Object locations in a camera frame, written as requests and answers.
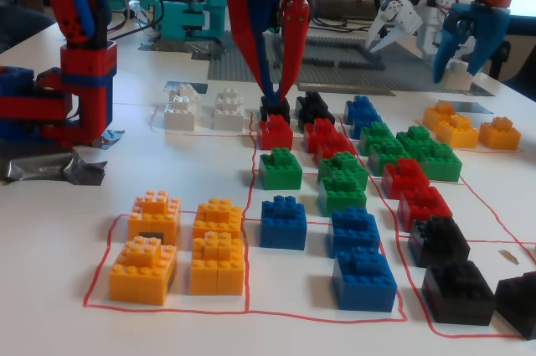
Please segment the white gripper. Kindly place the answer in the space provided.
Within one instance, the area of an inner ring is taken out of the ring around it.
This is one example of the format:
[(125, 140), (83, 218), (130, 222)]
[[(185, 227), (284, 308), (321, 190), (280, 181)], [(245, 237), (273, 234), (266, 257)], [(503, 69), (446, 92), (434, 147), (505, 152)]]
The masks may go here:
[(406, 37), (407, 33), (404, 28), (418, 28), (422, 24), (422, 19), (410, 0), (384, 0), (368, 30), (366, 49), (371, 46), (374, 38), (386, 23), (395, 23), (396, 26), (370, 50), (371, 53)]

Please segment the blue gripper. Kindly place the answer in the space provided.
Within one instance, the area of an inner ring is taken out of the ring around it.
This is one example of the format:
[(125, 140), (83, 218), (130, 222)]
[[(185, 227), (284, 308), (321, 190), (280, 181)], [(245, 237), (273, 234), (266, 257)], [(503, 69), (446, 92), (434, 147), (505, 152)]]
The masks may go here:
[(433, 64), (433, 81), (439, 83), (442, 80), (449, 60), (473, 34), (476, 43), (467, 72), (476, 75), (502, 43), (509, 20), (510, 12), (505, 8), (454, 3), (450, 16), (446, 16), (443, 23), (441, 43)]

